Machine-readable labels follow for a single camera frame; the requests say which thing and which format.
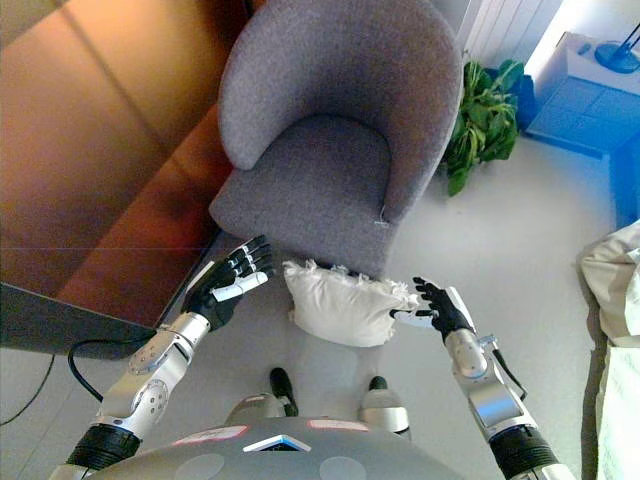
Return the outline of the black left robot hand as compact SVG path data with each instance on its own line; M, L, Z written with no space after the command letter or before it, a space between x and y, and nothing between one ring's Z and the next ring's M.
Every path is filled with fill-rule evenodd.
M272 263L271 245L265 235L248 240L198 272L187 288L180 312L201 315L211 331L221 328L246 293L274 276Z

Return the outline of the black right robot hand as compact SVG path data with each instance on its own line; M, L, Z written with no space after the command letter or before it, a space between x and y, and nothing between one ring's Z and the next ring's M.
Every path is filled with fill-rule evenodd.
M413 277L412 281L427 306L418 306L413 310L391 309L389 316L393 320L420 328L433 328L441 334L443 342L458 330L469 330L476 334L472 322L453 302L446 289L420 276Z

